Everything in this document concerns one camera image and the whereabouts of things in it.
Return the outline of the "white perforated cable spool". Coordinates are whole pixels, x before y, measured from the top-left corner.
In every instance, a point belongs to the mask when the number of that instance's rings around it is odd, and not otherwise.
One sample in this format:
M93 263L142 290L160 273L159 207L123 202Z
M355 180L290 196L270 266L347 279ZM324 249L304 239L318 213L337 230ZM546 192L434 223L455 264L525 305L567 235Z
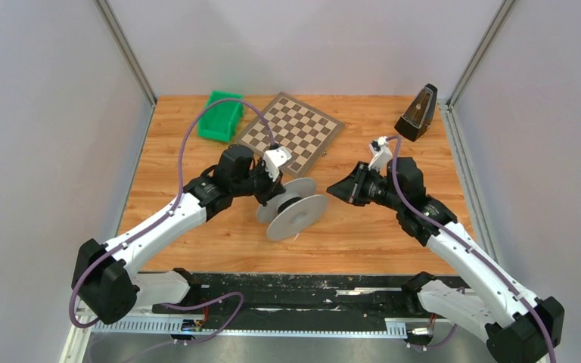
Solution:
M297 178L284 183L285 192L273 197L265 206L260 205L256 219L267 224L266 238L285 240L314 225L325 213L328 199L317 194L313 178Z

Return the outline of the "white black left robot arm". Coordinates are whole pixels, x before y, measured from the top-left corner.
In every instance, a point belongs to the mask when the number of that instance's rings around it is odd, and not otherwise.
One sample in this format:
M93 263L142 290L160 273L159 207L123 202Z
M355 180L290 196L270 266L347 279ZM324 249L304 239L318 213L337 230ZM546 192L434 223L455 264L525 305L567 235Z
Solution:
M141 276L140 270L154 255L188 231L228 209L236 197L255 197L265 206L284 192L282 166L291 153L275 144L257 160L239 144L224 150L216 165L180 187L164 208L120 236L100 244L91 238L78 250L73 273L69 312L72 323L76 303L91 309L96 322L112 324L136 307L173 304L192 313L201 302L200 291L176 271Z

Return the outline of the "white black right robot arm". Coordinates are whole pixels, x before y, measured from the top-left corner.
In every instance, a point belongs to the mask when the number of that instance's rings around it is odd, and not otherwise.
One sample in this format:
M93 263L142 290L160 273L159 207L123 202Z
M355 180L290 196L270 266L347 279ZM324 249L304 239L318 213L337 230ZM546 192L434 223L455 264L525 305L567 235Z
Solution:
M452 266L474 292L465 295L421 272L401 296L410 315L428 311L449 319L482 340L497 362L557 360L564 307L552 296L539 298L485 254L456 215L426 192L411 157L388 162L386 175L359 162L327 192L354 206L376 203L395 211L402 230Z

